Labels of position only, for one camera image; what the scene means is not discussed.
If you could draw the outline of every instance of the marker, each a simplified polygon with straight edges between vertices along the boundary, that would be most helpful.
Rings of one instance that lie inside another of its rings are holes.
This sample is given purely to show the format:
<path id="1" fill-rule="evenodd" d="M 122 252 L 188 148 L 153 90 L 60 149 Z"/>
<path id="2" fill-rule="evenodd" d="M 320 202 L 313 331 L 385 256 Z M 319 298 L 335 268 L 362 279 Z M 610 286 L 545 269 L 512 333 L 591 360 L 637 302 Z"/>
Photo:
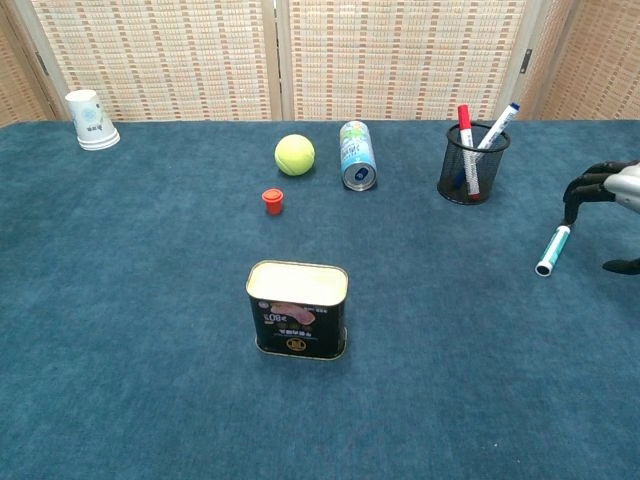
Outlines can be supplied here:
<path id="1" fill-rule="evenodd" d="M 465 147 L 473 148 L 469 105 L 465 104 L 458 106 L 458 122 L 460 124 L 460 142 Z M 463 149 L 462 155 L 464 157 L 464 171 L 462 174 L 466 177 L 467 183 L 469 184 L 469 198 L 477 200 L 480 197 L 480 185 L 478 184 L 478 172 L 476 172 L 476 163 L 473 160 L 473 152 Z"/>
<path id="2" fill-rule="evenodd" d="M 548 277 L 551 275 L 553 271 L 553 267 L 558 261 L 558 257 L 560 256 L 560 252 L 564 248 L 564 244 L 567 242 L 567 238 L 569 238 L 569 234 L 571 233 L 571 228 L 567 225 L 560 225 L 556 228 L 555 233 L 551 237 L 547 248 L 542 254 L 542 258 L 536 265 L 536 273 L 541 277 Z"/>
<path id="3" fill-rule="evenodd" d="M 496 141 L 496 138 L 498 138 L 500 134 L 504 132 L 505 128 L 507 128 L 507 125 L 509 125 L 509 122 L 511 122 L 511 120 L 513 120 L 513 117 L 518 114 L 518 110 L 520 110 L 520 105 L 518 105 L 517 103 L 512 103 L 507 108 L 505 108 L 504 112 L 502 112 L 500 117 L 498 117 L 498 120 L 496 120 L 496 123 L 494 123 L 493 126 L 489 129 L 477 148 L 480 150 L 491 148 L 491 145 L 493 145 L 493 142 Z M 483 155 L 484 153 L 474 152 L 474 164 L 477 164 L 482 159 Z M 453 181 L 453 187 L 460 188 L 464 183 L 464 178 L 465 171 L 461 171 L 460 173 L 458 173 L 455 180 Z"/>

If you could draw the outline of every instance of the white paper cup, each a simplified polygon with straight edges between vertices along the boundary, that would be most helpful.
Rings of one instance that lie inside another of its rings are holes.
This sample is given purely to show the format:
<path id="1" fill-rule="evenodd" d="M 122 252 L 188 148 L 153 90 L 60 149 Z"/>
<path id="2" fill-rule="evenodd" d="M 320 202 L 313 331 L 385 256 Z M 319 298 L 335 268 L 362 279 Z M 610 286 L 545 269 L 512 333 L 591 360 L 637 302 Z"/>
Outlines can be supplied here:
<path id="1" fill-rule="evenodd" d="M 75 90 L 64 97 L 71 110 L 78 143 L 85 150 L 102 150 L 120 141 L 120 134 L 94 90 Z"/>

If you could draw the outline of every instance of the red marker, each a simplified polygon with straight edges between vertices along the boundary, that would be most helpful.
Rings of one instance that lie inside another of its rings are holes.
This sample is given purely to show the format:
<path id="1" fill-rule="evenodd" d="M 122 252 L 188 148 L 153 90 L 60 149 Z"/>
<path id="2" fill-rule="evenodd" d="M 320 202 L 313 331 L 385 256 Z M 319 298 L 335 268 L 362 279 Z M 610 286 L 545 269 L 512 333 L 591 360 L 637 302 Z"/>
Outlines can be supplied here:
<path id="1" fill-rule="evenodd" d="M 469 105 L 464 104 L 458 107 L 458 122 L 460 124 L 460 142 L 465 147 L 473 148 Z M 467 178 L 469 198 L 471 200 L 478 200 L 480 198 L 480 185 L 478 184 L 478 172 L 476 171 L 474 152 L 463 149 L 462 155 L 464 157 L 464 173 Z"/>

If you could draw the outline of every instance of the woven screen panel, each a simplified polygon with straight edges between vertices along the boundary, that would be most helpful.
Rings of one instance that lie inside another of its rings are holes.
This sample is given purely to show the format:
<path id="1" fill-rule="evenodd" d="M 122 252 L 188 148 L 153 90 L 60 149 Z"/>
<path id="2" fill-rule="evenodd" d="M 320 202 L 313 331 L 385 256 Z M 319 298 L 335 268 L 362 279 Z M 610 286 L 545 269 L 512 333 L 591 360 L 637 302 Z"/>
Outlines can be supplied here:
<path id="1" fill-rule="evenodd" d="M 525 4 L 291 0 L 295 118 L 489 118 Z"/>
<path id="2" fill-rule="evenodd" d="M 583 0 L 542 109 L 547 119 L 640 119 L 640 2 Z"/>
<path id="3" fill-rule="evenodd" d="M 115 120 L 269 120 L 258 1 L 32 0 L 70 90 Z"/>
<path id="4" fill-rule="evenodd" d="M 520 95 L 520 120 L 534 118 L 533 108 L 539 100 L 540 87 L 552 68 L 570 10 L 571 2 L 553 0 L 542 20 L 544 26 L 533 47 L 533 54 L 527 66 L 526 84 Z"/>
<path id="5" fill-rule="evenodd" d="M 0 30 L 0 127 L 15 122 L 46 120 L 9 39 Z"/>

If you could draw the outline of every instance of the robotic hand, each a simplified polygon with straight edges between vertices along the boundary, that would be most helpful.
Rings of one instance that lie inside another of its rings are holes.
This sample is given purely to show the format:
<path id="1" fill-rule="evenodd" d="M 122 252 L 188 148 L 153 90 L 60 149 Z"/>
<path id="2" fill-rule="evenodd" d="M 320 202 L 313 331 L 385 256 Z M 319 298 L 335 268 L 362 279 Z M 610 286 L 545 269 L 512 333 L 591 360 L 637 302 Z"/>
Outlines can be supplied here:
<path id="1" fill-rule="evenodd" d="M 583 202 L 618 202 L 640 213 L 640 160 L 598 163 L 573 180 L 564 192 L 564 224 L 573 225 Z M 611 260 L 602 265 L 610 272 L 640 274 L 640 258 Z"/>

